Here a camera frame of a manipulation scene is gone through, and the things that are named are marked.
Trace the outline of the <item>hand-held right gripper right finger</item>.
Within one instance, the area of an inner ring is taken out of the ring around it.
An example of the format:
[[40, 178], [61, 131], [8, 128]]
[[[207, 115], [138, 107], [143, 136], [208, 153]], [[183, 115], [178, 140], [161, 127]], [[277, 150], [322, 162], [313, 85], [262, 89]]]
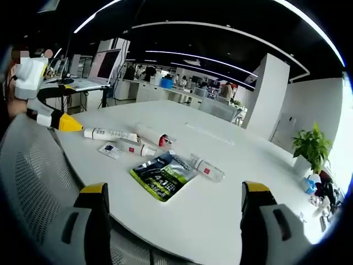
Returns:
[[299, 217], [257, 182], [242, 183], [240, 229], [240, 264], [296, 264], [312, 246]]

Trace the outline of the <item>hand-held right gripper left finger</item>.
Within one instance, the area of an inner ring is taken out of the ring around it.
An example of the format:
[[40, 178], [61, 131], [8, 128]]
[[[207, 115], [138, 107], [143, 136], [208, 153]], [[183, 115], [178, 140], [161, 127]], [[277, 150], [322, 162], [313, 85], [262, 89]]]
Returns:
[[108, 184], [85, 186], [52, 222], [54, 264], [112, 264]]

